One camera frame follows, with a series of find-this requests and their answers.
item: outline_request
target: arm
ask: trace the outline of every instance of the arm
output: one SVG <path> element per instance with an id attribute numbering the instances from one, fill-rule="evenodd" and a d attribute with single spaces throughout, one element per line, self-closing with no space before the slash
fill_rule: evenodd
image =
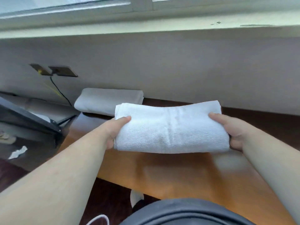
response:
<path id="1" fill-rule="evenodd" d="M 107 148 L 131 117 L 109 120 L 0 194 L 2 224 L 79 224 Z"/>
<path id="2" fill-rule="evenodd" d="M 300 224 L 300 151 L 240 119 L 210 113 L 232 136 L 230 145 L 242 150 L 297 224 Z"/>

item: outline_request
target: white cable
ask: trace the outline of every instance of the white cable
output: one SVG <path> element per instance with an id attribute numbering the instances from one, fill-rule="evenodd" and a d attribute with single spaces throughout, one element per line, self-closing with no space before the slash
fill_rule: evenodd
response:
<path id="1" fill-rule="evenodd" d="M 99 218 L 104 218 L 106 220 L 107 225 L 110 225 L 110 220 L 108 219 L 108 217 L 104 214 L 96 216 L 95 218 L 93 218 L 92 220 L 90 220 L 86 225 L 90 225 L 92 222 L 94 222 L 95 220 L 99 219 Z"/>

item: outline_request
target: electrical outlet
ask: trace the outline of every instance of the electrical outlet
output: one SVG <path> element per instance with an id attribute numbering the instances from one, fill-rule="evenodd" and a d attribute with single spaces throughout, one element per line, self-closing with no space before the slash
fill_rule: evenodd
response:
<path id="1" fill-rule="evenodd" d="M 52 74 L 56 74 L 58 76 L 71 76 L 78 77 L 72 70 L 67 66 L 48 66 L 52 70 Z"/>
<path id="2" fill-rule="evenodd" d="M 46 69 L 41 67 L 39 64 L 29 64 L 32 68 L 34 68 L 40 75 L 43 76 L 51 76 L 52 74 L 49 73 Z"/>

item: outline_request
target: hand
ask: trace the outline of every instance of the hand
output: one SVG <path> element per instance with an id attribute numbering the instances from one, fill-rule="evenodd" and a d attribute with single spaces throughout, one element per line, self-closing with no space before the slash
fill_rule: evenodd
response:
<path id="1" fill-rule="evenodd" d="M 223 125 L 226 132 L 231 135 L 230 146 L 236 150 L 242 150 L 245 139 L 258 130 L 249 123 L 227 115 L 210 112 L 208 116 Z"/>
<path id="2" fill-rule="evenodd" d="M 115 118 L 104 122 L 102 125 L 100 125 L 98 128 L 100 131 L 104 132 L 104 136 L 107 139 L 107 149 L 113 148 L 113 140 L 120 132 L 120 129 L 130 122 L 131 116 L 127 117 L 121 117 L 117 120 Z"/>

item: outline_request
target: window sill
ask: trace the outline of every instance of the window sill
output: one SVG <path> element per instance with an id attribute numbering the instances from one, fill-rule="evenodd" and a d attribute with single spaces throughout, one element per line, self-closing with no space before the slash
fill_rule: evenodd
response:
<path id="1" fill-rule="evenodd" d="M 0 31 L 0 39 L 95 34 L 193 31 L 197 39 L 300 36 L 300 11 L 145 19 Z"/>

